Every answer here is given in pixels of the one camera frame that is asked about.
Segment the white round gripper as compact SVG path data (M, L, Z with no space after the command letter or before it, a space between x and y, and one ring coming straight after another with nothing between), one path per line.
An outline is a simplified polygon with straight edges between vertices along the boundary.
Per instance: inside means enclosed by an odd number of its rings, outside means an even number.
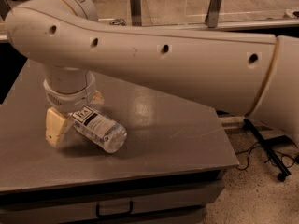
M46 113L46 140L51 146L59 147L72 127L66 113L78 111L87 104L103 105L105 99L96 90L95 77L88 70L45 66L44 71L43 86L52 106Z

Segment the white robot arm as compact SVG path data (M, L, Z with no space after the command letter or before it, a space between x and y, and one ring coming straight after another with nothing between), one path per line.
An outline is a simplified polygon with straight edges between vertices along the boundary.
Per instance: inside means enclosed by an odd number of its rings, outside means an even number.
M92 0L30 0L5 18L9 43L46 70L46 95L74 112L96 73L239 114L299 138L299 41L284 35L105 25Z

